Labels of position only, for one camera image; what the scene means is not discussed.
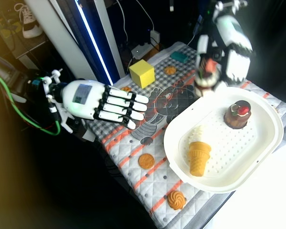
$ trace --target quilted cloth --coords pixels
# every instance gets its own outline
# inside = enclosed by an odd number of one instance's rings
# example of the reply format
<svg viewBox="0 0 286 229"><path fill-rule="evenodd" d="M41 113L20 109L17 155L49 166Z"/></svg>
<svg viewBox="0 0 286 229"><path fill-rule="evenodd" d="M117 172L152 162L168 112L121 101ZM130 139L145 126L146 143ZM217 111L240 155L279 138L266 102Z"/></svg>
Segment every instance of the quilted cloth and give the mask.
<svg viewBox="0 0 286 229"><path fill-rule="evenodd" d="M179 51L189 60L183 64L170 58L170 54ZM149 212L158 228L200 229L213 217L218 209L231 196L213 194L183 183L170 169L163 147L163 136L168 124L196 97L193 94L194 67L196 51L183 43L177 43L162 51L150 62L155 68L156 81L144 89L131 80L128 86L138 94L149 97L145 119L137 123L133 131L104 121L88 121L89 128L104 145L112 161L118 166L128 184ZM166 75L164 68L175 66L174 75ZM268 100L276 108L286 125L286 103L263 91L250 81L236 85L253 91ZM138 164L139 156L148 153L154 156L155 164L151 169L142 169ZM183 192L186 204L183 209L169 207L167 196L170 192Z"/></svg>

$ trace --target white plastic basket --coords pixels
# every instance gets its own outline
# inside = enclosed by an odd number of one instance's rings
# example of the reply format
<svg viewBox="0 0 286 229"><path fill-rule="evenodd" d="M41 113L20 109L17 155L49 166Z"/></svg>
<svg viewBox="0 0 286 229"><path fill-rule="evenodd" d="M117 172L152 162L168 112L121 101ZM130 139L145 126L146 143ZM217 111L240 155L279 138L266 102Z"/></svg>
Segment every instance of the white plastic basket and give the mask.
<svg viewBox="0 0 286 229"><path fill-rule="evenodd" d="M224 123L227 108L238 100L251 105L247 126L234 130ZM189 135L197 125L208 125L218 135L203 177L190 174ZM200 98L167 127L164 149L171 169L190 185L209 192L236 190L283 139L284 128L275 109L263 97L239 88Z"/></svg>

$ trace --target sneaker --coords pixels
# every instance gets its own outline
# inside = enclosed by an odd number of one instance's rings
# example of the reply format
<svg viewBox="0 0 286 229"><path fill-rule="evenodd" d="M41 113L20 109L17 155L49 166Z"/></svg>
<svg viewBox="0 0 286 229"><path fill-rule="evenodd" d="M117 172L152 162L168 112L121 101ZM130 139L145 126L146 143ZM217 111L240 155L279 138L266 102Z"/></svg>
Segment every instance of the sneaker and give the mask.
<svg viewBox="0 0 286 229"><path fill-rule="evenodd" d="M19 19L23 21L22 33L24 38L38 37L42 34L42 28L27 5L17 3L14 10L19 12Z"/></svg>

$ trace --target shoelace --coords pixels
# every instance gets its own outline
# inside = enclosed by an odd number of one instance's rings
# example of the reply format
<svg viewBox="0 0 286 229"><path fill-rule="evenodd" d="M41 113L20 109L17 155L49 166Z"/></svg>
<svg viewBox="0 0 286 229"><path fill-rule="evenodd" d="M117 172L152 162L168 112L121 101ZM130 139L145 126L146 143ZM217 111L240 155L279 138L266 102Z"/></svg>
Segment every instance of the shoelace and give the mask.
<svg viewBox="0 0 286 229"><path fill-rule="evenodd" d="M29 7L27 5L24 5L22 3L17 3L17 4L14 5L14 10L16 12L19 12L19 19L20 19L20 21L22 21L21 20L21 13L23 14L23 20L24 21L25 20L29 20L29 19L31 19L31 20L34 19L33 13L32 13L32 11L29 9Z"/></svg>

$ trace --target green cable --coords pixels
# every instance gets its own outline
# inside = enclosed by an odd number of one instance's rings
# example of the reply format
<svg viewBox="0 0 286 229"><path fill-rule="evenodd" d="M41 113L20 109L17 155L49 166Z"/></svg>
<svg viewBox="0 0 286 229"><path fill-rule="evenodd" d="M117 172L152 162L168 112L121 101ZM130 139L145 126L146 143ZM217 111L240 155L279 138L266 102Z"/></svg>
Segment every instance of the green cable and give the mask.
<svg viewBox="0 0 286 229"><path fill-rule="evenodd" d="M58 135L60 132L61 132L61 126L59 124L58 121L55 121L55 124L56 124L56 127L57 127L57 131L56 133L53 133L51 131L48 131L46 129L43 129L41 126L39 126L38 124L32 122L30 119L28 119L26 116L23 115L23 113L18 109L18 107L15 105L15 102L13 100L13 97L11 96L11 93L10 93L10 90L9 88L7 87L6 83L4 82L4 80L0 77L0 83L2 84L2 86L4 87L10 101L11 101L11 105L13 106L13 108L15 109L15 111L17 112L17 114L19 114L19 116L24 119L26 122L28 122L29 124L31 124L32 126L46 132L47 134L50 134L50 135L53 135L53 136L56 136Z"/></svg>

